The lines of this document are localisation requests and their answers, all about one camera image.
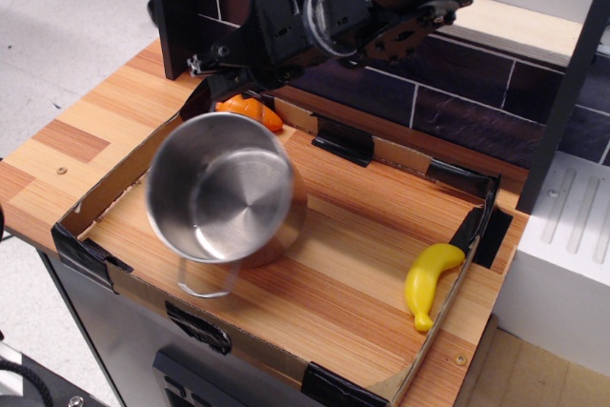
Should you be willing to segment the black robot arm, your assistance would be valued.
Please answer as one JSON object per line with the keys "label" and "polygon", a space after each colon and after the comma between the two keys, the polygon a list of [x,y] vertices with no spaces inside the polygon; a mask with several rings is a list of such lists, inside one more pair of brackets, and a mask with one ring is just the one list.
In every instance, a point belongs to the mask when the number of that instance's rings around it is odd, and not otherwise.
{"label": "black robot arm", "polygon": [[329,60],[355,68],[395,63],[453,24],[473,0],[249,0],[235,31],[193,55],[192,75],[213,101],[282,88]]}

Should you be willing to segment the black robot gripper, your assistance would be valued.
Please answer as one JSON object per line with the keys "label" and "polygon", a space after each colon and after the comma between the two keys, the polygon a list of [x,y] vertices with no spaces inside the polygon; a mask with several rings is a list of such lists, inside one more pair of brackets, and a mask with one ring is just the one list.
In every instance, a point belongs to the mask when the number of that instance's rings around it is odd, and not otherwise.
{"label": "black robot gripper", "polygon": [[188,66],[193,75],[209,74],[213,102],[274,91],[304,68],[363,58],[374,16],[371,0],[249,0],[242,26],[194,54]]}

